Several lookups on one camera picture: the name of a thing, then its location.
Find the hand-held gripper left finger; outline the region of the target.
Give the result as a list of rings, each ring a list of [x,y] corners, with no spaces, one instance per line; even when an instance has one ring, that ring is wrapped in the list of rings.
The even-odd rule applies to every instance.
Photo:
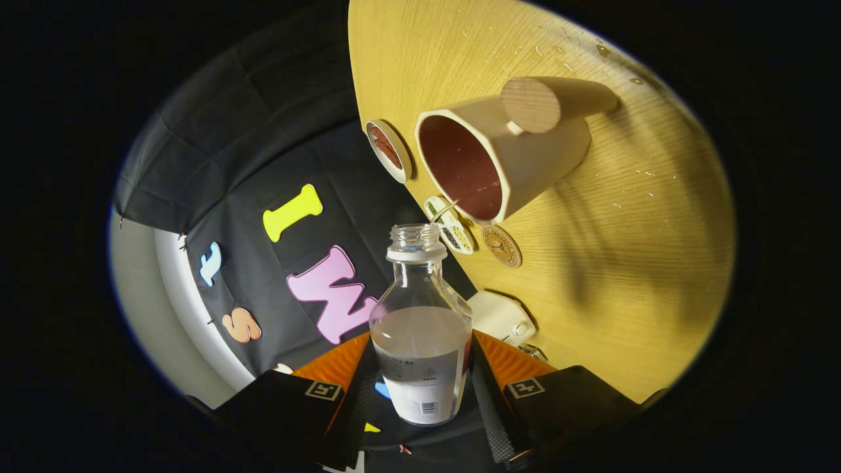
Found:
[[[369,333],[290,374],[267,371],[214,410],[214,419],[285,463],[357,464],[378,363]]]

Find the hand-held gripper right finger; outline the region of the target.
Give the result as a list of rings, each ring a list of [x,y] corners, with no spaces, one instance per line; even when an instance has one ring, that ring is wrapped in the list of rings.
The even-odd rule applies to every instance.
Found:
[[[475,330],[472,385],[493,460],[505,467],[579,461],[643,411],[581,365],[556,369]]]

